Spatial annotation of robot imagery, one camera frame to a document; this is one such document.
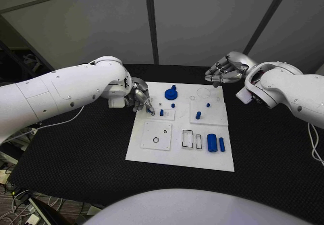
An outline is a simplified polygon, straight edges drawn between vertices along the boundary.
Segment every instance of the black table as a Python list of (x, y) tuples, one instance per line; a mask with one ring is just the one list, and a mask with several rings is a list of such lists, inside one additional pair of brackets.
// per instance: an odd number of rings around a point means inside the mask
[[(209, 84), (206, 67), (126, 67), (146, 81)], [(255, 102), (244, 105), (235, 96), (242, 87), (244, 82), (224, 86), (235, 172), (126, 161), (136, 114), (131, 108), (110, 109), (100, 98), (72, 122), (38, 132), (10, 182), (100, 204), (154, 189), (202, 189), (248, 198), (324, 224), (324, 167), (311, 157), (307, 123), (284, 105), (274, 109)], [(70, 120), (78, 111), (44, 124)]]

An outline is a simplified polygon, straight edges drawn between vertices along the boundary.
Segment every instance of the robotic hand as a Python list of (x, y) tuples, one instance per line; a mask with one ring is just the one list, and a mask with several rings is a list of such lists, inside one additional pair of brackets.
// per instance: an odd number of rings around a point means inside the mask
[(34, 123), (85, 106), (98, 97), (110, 108), (134, 105), (154, 113), (147, 83), (130, 76), (120, 59), (104, 56), (93, 64), (68, 67), (0, 87), (0, 144)]
[(218, 87), (245, 78), (237, 94), (248, 104), (252, 100), (274, 108), (286, 104), (294, 116), (324, 129), (324, 77), (304, 75), (283, 62), (258, 64), (245, 54), (231, 52), (206, 71), (206, 80)]

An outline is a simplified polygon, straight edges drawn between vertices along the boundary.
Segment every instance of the floor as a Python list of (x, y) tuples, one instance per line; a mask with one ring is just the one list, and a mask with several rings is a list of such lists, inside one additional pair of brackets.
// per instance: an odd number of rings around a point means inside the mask
[[(58, 200), (57, 204), (52, 206), (55, 209), (58, 209), (61, 204), (61, 199), (58, 199), (57, 197), (45, 196), (42, 194), (36, 194), (35, 197), (38, 197), (38, 199), (41, 199), (45, 203), (48, 203), (49, 198), (51, 198), (51, 203), (54, 203)], [(13, 201), (13, 197), (10, 192), (5, 193), (5, 187), (0, 186), (0, 216), (9, 211), (12, 211), (12, 201)], [(78, 215), (87, 214), (91, 204), (85, 203), (82, 206), (82, 202), (77, 202), (72, 200), (62, 201), (62, 203), (64, 205), (61, 207), (59, 213), (67, 218), (68, 222), (72, 224), (75, 222)], [(25, 205), (19, 207), (19, 212), (25, 209), (25, 207), (26, 207)], [(15, 219), (16, 215), (9, 214), (8, 217), (10, 219)], [(8, 219), (0, 220), (0, 225), (9, 225), (9, 224), (10, 224), (10, 221)]]

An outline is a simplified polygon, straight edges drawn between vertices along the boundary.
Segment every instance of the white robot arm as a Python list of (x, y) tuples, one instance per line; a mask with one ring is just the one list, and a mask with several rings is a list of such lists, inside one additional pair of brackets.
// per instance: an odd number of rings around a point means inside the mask
[(245, 78), (237, 94), (248, 104), (252, 100), (274, 108), (286, 104), (294, 116), (324, 129), (324, 77), (304, 75), (297, 67), (283, 62), (258, 64), (247, 55), (231, 52), (206, 71), (206, 80), (218, 87)]
[(111, 56), (93, 64), (59, 69), (25, 82), (0, 87), (0, 144), (34, 123), (85, 106), (98, 97), (110, 108), (134, 105), (154, 113), (147, 84), (133, 78)]

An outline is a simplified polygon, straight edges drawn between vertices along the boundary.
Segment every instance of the blue gear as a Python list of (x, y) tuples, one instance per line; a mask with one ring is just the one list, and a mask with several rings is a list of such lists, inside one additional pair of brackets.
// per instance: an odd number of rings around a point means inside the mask
[(178, 91), (176, 91), (178, 87), (176, 85), (173, 85), (172, 89), (169, 89), (165, 93), (165, 97), (167, 100), (175, 100), (178, 98)]

